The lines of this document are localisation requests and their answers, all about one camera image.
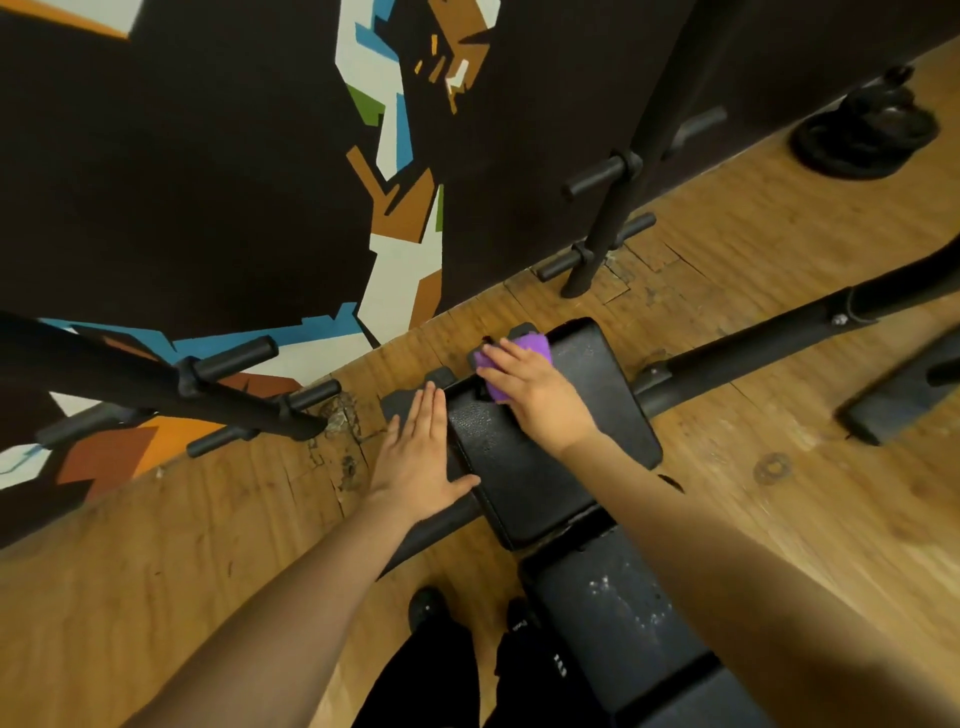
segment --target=right hand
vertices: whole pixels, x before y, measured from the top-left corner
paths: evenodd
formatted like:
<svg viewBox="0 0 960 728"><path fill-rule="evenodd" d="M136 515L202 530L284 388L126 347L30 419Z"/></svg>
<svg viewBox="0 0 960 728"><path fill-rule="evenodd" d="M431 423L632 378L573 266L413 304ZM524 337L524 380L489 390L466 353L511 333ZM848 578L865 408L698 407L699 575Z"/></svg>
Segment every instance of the right hand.
<svg viewBox="0 0 960 728"><path fill-rule="evenodd" d="M477 374L510 398L505 403L520 427L555 458L598 432L577 390L542 355L509 339L500 339L499 348L484 346L483 353L500 369L479 367Z"/></svg>

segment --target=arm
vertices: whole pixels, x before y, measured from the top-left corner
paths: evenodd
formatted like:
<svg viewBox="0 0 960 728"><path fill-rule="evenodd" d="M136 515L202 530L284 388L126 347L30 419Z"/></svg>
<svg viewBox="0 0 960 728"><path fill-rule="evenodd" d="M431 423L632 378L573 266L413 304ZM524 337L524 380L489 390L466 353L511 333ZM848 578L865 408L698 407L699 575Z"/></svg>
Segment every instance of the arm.
<svg viewBox="0 0 960 728"><path fill-rule="evenodd" d="M619 522L696 632L781 725L960 726L955 705L861 616L666 487L601 433L573 386L503 340L477 373Z"/></svg>
<svg viewBox="0 0 960 728"><path fill-rule="evenodd" d="M308 725L353 615L407 531L479 482L447 482L444 392L427 384L402 432L391 420L360 508L224 622L126 726Z"/></svg>

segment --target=painted wall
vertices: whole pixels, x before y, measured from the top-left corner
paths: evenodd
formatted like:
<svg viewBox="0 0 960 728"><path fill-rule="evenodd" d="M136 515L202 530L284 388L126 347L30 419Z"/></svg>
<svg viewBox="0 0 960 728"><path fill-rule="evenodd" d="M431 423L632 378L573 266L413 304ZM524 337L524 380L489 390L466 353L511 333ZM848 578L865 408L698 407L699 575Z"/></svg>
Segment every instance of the painted wall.
<svg viewBox="0 0 960 728"><path fill-rule="evenodd" d="M0 308L173 362L263 333L291 391L586 232L692 0L0 0ZM769 0L665 189L960 31L953 0ZM0 544L217 427L54 451L0 383Z"/></svg>

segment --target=weight bench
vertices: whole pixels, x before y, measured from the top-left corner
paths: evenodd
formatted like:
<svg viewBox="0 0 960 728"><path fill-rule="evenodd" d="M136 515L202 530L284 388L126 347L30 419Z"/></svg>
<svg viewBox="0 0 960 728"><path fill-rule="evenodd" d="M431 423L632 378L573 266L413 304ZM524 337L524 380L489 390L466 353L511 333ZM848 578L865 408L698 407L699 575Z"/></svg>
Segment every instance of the weight bench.
<svg viewBox="0 0 960 728"><path fill-rule="evenodd" d="M510 338L532 329L515 328ZM554 365L577 388L600 429L644 467L655 468L660 443L600 327L578 319L547 338ZM571 678L586 682L598 723L769 725L674 611L620 527L566 468L523 434L509 407L492 401L484 381L477 375L458 381L448 369L427 379L446 392L450 479L477 473L482 482L419 523L387 570L483 515L500 544L519 552L520 581L533 615L558 658L575 666ZM413 394L384 398L384 415L405 417Z"/></svg>

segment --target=left hand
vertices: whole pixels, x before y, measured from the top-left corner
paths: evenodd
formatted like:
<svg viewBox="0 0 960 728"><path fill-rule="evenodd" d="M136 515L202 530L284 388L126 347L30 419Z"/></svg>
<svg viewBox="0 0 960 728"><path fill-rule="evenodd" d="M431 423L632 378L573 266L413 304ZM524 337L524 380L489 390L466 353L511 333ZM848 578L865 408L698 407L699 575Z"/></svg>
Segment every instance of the left hand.
<svg viewBox="0 0 960 728"><path fill-rule="evenodd" d="M413 525L440 513L479 483L477 475L453 483L446 479L446 397L444 390L427 382L414 395L403 431L398 415L390 420L370 497L392 499Z"/></svg>

